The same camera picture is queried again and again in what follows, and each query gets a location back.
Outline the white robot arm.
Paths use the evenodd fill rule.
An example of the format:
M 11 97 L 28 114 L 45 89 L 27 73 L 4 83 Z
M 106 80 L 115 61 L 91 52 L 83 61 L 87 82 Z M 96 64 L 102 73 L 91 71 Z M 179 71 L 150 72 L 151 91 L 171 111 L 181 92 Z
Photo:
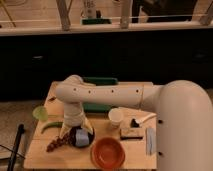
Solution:
M 157 171 L 213 171 L 213 103 L 198 84 L 90 86 L 71 75 L 55 89 L 64 123 L 83 113 L 84 102 L 155 113 Z

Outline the white cone gripper body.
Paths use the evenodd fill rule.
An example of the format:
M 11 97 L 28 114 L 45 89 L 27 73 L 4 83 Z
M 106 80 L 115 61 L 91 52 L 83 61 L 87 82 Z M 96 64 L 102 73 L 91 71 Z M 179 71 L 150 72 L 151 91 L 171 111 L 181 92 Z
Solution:
M 64 119 L 59 137 L 63 138 L 66 133 L 77 126 L 80 126 L 90 134 L 94 134 L 93 127 L 85 115 L 82 103 L 65 103 Z

